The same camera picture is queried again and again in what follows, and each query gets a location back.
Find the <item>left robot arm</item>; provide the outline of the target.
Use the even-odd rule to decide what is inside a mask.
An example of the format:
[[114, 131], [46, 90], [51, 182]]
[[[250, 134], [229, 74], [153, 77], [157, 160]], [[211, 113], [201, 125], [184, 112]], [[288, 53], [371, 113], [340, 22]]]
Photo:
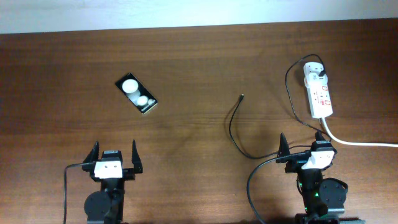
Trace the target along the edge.
[[100, 190], [85, 200], [84, 210], [88, 223], [121, 223], [123, 220], [125, 182], [134, 180], [143, 173], [141, 158], [136, 142], [132, 142], [131, 168], [123, 167], [121, 151], [99, 152], [96, 142], [83, 161], [82, 170], [88, 172], [94, 182], [100, 183]]

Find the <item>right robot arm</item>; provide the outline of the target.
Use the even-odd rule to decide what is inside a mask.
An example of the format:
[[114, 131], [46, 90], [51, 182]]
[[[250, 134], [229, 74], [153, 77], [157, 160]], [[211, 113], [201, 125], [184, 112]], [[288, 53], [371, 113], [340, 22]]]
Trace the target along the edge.
[[295, 223], [339, 223], [344, 214], [348, 184], [324, 178], [322, 172], [332, 166], [337, 150], [319, 132], [309, 150], [292, 154], [284, 134], [280, 135], [277, 163], [285, 164], [285, 173], [297, 174], [297, 187], [305, 213], [295, 216]]

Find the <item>white power strip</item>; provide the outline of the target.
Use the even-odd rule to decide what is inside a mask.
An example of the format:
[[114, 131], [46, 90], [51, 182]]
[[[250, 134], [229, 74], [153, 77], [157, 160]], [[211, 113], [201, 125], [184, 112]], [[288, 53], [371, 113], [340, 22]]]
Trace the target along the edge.
[[[307, 72], [324, 71], [324, 66], [318, 62], [307, 62], [303, 66], [304, 76]], [[307, 88], [308, 101], [312, 118], [326, 118], [333, 114], [328, 84]]]

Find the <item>black smartphone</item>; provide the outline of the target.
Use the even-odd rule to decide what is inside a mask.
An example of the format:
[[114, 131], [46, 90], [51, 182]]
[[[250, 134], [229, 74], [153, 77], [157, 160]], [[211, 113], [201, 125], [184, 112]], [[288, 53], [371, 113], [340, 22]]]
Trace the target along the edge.
[[157, 98], [132, 74], [127, 73], [115, 82], [141, 114], [146, 114], [158, 104]]

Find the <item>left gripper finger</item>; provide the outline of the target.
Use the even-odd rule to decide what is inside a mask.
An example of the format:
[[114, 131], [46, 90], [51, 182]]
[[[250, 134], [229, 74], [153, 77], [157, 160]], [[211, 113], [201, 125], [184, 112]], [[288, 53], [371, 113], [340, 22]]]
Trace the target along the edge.
[[92, 150], [89, 152], [89, 154], [83, 160], [83, 163], [84, 164], [92, 164], [92, 163], [96, 162], [99, 157], [99, 148], [100, 148], [100, 144], [98, 141], [96, 141], [94, 143]]
[[131, 162], [132, 162], [134, 168], [142, 168], [142, 162], [141, 162], [141, 158], [139, 157], [139, 154], [137, 151], [137, 146], [136, 146], [135, 140], [133, 140], [133, 142], [132, 142]]

